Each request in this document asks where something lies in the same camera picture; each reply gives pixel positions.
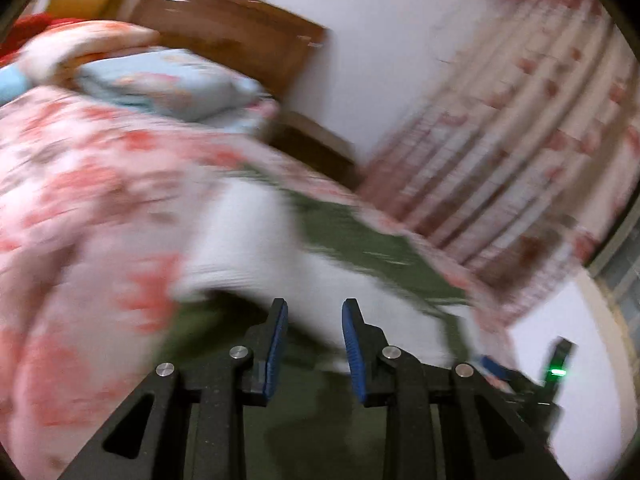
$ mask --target bedside table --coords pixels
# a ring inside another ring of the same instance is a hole
[[[351,143],[297,112],[283,112],[268,144],[339,184],[357,186]]]

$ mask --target floral curtain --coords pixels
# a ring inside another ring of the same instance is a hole
[[[358,192],[493,287],[513,322],[626,205],[637,88],[634,54],[598,0],[508,0]]]

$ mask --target white wall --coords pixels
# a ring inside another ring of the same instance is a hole
[[[497,0],[267,0],[332,32],[287,105],[362,159],[439,77]]]
[[[636,398],[620,332],[595,284],[583,272],[511,336],[521,370],[536,380],[558,336],[577,344],[552,446],[572,480],[602,480],[636,430]]]

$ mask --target bedspread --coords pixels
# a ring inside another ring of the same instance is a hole
[[[247,136],[51,87],[0,108],[0,440],[27,480],[55,478],[148,373],[186,247],[221,176],[250,164],[281,186],[400,227]],[[512,365],[488,291],[419,238],[466,290]]]

